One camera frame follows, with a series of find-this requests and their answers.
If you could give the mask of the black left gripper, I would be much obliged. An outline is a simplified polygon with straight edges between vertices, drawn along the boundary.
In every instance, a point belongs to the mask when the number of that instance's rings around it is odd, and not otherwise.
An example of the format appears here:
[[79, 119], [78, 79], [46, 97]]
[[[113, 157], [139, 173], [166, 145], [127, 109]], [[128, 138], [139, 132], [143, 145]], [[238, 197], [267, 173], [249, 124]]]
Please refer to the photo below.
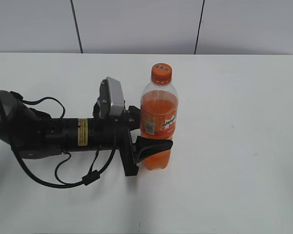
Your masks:
[[139, 171], [137, 163], [142, 162], [145, 167], [166, 167], [170, 159], [173, 141], [168, 139], [151, 139], [138, 136], [135, 150], [131, 138], [131, 131], [140, 128], [141, 110], [136, 106], [124, 109], [120, 117], [102, 119], [100, 108], [96, 103], [93, 107], [89, 142], [93, 150], [110, 150], [111, 154], [105, 165], [98, 171], [102, 174], [110, 165], [116, 151], [120, 153], [125, 176], [136, 176]]

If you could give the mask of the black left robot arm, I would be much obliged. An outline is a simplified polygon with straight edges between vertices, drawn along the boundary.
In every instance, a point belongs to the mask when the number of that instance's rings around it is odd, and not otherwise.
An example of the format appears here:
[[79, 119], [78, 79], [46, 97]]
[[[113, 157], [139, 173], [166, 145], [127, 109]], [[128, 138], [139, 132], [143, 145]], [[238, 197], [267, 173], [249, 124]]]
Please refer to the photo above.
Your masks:
[[22, 159], [41, 159], [81, 151], [120, 152], [126, 176], [138, 173], [145, 158], [172, 148], [169, 139], [137, 137], [140, 110], [125, 106], [121, 83], [107, 77], [101, 81], [100, 95], [91, 118], [53, 118], [34, 108], [13, 91], [0, 90], [0, 140], [12, 145]]

